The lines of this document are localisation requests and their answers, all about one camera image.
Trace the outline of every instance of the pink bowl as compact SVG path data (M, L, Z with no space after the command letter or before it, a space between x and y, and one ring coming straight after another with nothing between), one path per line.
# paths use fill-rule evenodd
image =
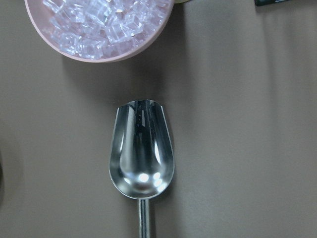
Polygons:
M42 3L42 0L25 0L25 5L26 5L27 12L29 14L29 17L31 19L31 22L34 25L36 31L43 38L43 40L46 43L48 43L54 50L74 60L79 60L84 62L95 62L95 63L114 62L114 61L124 60L145 50L162 32L164 26L166 25L169 19L170 13L173 8L173 4L171 4L169 7L169 12L166 15L166 18L164 19L162 24L160 24L157 30L152 35L147 37L145 41L138 47L131 48L128 52L115 56L115 57L102 58L102 59L84 59L81 57L72 56L68 53L61 51L58 48L57 43L51 39L50 32L52 31L54 26L50 23L50 18L53 16L53 12L51 12L48 8L46 8L46 6L44 6L44 4Z

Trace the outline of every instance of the silver scoop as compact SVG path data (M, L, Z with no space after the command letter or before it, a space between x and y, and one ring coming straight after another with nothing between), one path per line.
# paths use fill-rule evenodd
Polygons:
M137 100L118 108L109 172L114 186L137 199L140 238L150 238L149 199L161 194L174 174L173 150L163 108Z

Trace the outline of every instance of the metal handle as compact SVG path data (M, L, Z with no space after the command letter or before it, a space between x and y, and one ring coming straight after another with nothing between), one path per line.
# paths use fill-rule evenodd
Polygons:
M148 199L138 199L139 206L139 238L150 238L150 206Z

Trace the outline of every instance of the gray surface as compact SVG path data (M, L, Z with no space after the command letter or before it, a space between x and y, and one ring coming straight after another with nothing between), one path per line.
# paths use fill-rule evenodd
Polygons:
M0 238L136 238L107 164L118 106L165 106L176 174L156 238L317 237L317 1L193 0L116 63L62 57L0 7Z

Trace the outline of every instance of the black object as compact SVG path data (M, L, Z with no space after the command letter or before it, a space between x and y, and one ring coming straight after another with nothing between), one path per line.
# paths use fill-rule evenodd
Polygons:
M254 0L254 3L257 6L263 6L263 5L268 5L268 4L278 3L283 1L288 1L288 0Z

